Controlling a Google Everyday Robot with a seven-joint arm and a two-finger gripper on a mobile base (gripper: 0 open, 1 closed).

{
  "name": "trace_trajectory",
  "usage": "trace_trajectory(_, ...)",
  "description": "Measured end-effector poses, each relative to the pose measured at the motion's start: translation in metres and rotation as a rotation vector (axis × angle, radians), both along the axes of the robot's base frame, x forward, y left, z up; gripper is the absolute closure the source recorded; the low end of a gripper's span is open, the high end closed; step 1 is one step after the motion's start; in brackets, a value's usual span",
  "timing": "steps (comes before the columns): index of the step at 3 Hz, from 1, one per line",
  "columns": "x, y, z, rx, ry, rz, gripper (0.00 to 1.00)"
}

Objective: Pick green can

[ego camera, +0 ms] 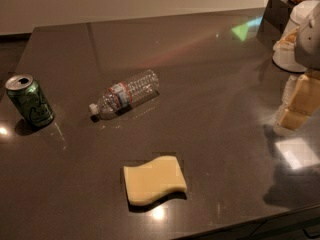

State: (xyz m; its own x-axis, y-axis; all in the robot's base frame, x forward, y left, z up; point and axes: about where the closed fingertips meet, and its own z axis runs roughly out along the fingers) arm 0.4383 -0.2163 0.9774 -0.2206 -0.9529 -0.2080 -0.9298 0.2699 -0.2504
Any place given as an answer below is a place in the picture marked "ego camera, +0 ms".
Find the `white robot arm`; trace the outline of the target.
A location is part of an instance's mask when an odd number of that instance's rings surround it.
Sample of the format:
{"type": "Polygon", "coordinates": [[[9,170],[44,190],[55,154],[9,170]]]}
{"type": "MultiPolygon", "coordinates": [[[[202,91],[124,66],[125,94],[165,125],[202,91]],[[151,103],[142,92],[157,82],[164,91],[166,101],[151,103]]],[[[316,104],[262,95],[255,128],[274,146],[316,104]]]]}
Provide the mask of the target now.
{"type": "Polygon", "coordinates": [[[320,108],[320,4],[288,33],[292,34],[295,62],[306,71],[286,82],[273,126],[281,136],[294,133],[320,108]]]}

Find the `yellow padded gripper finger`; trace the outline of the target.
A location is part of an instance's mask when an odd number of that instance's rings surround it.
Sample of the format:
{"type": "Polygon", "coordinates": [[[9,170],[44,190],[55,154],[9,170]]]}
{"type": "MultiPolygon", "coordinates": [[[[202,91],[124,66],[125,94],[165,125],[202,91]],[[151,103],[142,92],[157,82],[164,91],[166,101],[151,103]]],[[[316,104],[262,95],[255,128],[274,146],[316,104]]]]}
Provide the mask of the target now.
{"type": "Polygon", "coordinates": [[[297,131],[320,108],[320,72],[291,75],[286,82],[282,104],[276,112],[273,130],[280,136],[297,131]]]}

